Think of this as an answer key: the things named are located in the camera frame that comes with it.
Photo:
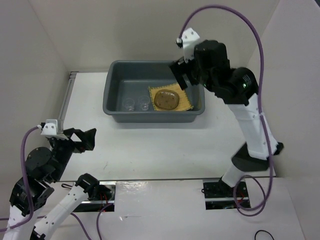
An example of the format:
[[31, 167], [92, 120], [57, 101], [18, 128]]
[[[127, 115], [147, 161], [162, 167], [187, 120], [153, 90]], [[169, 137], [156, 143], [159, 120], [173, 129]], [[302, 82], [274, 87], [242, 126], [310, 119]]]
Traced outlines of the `clear glass plate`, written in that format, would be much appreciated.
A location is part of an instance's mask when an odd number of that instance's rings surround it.
[[155, 106], [161, 110], [174, 110], [180, 103], [180, 96], [173, 90], [158, 90], [153, 99]]

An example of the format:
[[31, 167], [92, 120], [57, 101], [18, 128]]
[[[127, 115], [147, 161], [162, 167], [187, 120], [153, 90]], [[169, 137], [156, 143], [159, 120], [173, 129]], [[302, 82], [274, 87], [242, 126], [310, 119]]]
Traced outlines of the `yellow woven bamboo mat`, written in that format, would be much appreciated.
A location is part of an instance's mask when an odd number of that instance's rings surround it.
[[[173, 109], [173, 110], [162, 110], [159, 109], [158, 107], [155, 106], [154, 104], [154, 97], [156, 95], [156, 92], [159, 90], [171, 90], [171, 91], [175, 91], [176, 93], [178, 93], [179, 95], [179, 104], [178, 107]], [[174, 83], [174, 84], [170, 84], [170, 85], [164, 85], [164, 86], [158, 86], [158, 87], [148, 87], [149, 90], [149, 94], [150, 94], [150, 98], [151, 98], [151, 103], [153, 105], [153, 108], [155, 111], [175, 111], [175, 112], [183, 112], [183, 111], [188, 111], [191, 110], [193, 108], [193, 105], [191, 104], [187, 93], [185, 90], [181, 90], [180, 86], [178, 83]]]

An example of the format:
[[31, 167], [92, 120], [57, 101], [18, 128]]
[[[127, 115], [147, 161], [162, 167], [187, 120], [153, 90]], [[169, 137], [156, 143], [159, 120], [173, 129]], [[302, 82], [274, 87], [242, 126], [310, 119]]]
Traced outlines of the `clear glass cup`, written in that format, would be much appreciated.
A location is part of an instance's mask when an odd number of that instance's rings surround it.
[[142, 111], [148, 111], [150, 107], [151, 100], [147, 95], [140, 96], [138, 98], [138, 106]]
[[127, 112], [135, 111], [135, 101], [132, 98], [126, 98], [122, 102], [123, 109]]

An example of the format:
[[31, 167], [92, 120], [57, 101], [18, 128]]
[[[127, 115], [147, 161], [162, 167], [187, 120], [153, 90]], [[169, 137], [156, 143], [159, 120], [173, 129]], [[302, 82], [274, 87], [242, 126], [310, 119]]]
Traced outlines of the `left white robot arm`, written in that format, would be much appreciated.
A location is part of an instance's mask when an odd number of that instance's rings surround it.
[[97, 130], [69, 128], [62, 136], [49, 136], [51, 148], [37, 147], [25, 154], [28, 136], [40, 129], [28, 130], [22, 138], [20, 163], [22, 177], [10, 195], [7, 227], [0, 231], [5, 240], [49, 240], [60, 224], [85, 200], [94, 200], [100, 193], [100, 182], [82, 174], [66, 196], [42, 220], [38, 220], [47, 199], [54, 192], [51, 183], [58, 182], [75, 153], [92, 151]]

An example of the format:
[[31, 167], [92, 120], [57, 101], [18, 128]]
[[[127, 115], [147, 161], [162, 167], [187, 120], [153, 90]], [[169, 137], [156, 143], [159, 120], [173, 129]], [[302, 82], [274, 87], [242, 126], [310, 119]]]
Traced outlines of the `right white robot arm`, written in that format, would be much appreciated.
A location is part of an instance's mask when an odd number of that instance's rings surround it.
[[231, 158], [232, 165], [222, 176], [220, 193], [231, 196], [238, 180], [248, 172], [262, 172], [269, 168], [271, 155], [278, 155], [284, 145], [275, 140], [269, 126], [261, 122], [259, 111], [259, 86], [251, 70], [246, 67], [232, 68], [227, 48], [216, 40], [178, 39], [183, 57], [170, 64], [182, 90], [191, 85], [202, 85], [214, 93], [233, 112], [245, 143]]

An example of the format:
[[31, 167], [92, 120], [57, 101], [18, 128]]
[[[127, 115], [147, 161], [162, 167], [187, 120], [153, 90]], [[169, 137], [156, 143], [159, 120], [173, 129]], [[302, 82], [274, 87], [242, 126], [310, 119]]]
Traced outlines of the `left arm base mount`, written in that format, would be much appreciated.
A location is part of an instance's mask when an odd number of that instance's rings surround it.
[[106, 207], [104, 212], [113, 212], [115, 209], [115, 185], [97, 185], [91, 184], [88, 181], [82, 180], [79, 183], [62, 183], [61, 187], [71, 190], [73, 186], [80, 186], [84, 189], [85, 193], [88, 193], [88, 198], [80, 203], [74, 210], [74, 213], [89, 213], [100, 212]]

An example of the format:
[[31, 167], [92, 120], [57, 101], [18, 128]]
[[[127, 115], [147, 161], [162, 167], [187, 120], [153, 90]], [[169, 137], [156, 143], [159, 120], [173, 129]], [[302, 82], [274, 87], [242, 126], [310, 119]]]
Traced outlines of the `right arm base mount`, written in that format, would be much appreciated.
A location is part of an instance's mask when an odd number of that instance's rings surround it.
[[[227, 210], [237, 207], [233, 197], [233, 190], [218, 179], [203, 180], [201, 192], [204, 195], [206, 210]], [[236, 192], [236, 199], [242, 207], [251, 207], [245, 181], [240, 182]]]

